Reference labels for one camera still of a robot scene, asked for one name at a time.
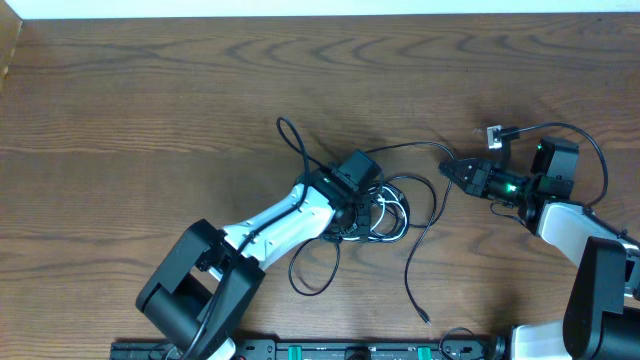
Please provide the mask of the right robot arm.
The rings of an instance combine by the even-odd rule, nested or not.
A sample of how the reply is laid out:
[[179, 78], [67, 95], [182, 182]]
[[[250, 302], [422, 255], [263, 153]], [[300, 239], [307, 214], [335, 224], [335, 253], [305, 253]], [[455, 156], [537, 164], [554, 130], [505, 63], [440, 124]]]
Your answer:
[[514, 328], [513, 359], [639, 360], [639, 243], [571, 200], [579, 147], [543, 138], [528, 176], [481, 158], [444, 161], [439, 171], [466, 194], [503, 202], [519, 222], [577, 268], [562, 319]]

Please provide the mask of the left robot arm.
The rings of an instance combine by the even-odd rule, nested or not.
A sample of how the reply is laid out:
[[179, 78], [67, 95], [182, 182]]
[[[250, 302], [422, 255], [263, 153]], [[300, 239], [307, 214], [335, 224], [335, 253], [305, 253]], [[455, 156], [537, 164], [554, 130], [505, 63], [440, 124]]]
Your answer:
[[232, 358], [232, 334], [266, 269], [307, 240], [366, 235], [380, 178], [380, 166], [356, 150], [339, 165], [305, 171], [285, 198], [248, 220], [220, 229], [195, 222], [142, 288], [137, 309], [184, 358]]

